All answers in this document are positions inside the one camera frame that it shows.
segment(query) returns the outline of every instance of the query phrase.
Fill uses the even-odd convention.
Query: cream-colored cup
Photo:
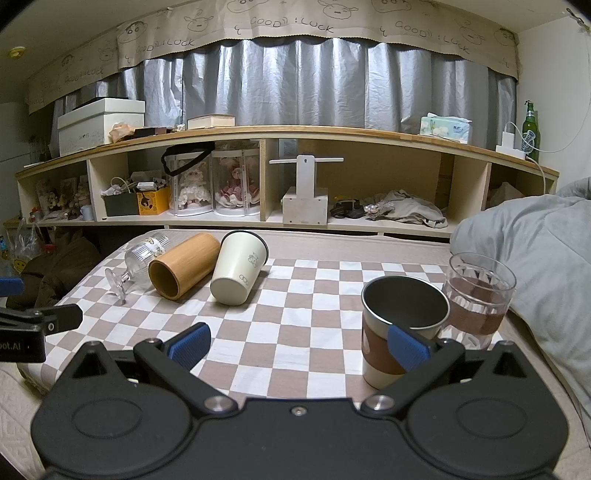
[[[388,350],[388,329],[396,323],[432,339],[447,320],[449,302],[430,283],[401,275],[372,280],[361,298],[363,378],[381,390],[406,373]]]
[[[260,236],[245,230],[230,232],[222,239],[209,287],[212,295],[225,305],[242,305],[268,259],[269,248]]]

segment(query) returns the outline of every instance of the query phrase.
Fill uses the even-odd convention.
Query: tissue pack
[[[446,138],[460,143],[470,143],[470,122],[456,116],[438,116],[428,113],[421,118],[421,135]]]

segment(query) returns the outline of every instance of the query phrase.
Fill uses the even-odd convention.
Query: ceiling
[[[439,1],[489,18],[515,32],[561,18],[568,6],[564,0]],[[26,79],[71,48],[126,20],[185,2],[35,0],[0,33],[0,103],[22,100]],[[7,52],[16,46],[25,46],[27,52],[21,59],[11,60]]]

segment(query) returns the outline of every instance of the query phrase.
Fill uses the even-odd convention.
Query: white tumbler
[[[268,259],[269,248],[260,236],[245,230],[230,232],[222,239],[209,287],[212,295],[225,305],[242,305]]]

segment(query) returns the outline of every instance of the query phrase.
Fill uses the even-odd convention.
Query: wooden cylinder
[[[150,280],[164,298],[178,300],[213,271],[219,253],[220,242],[209,233],[199,233],[152,260]]]

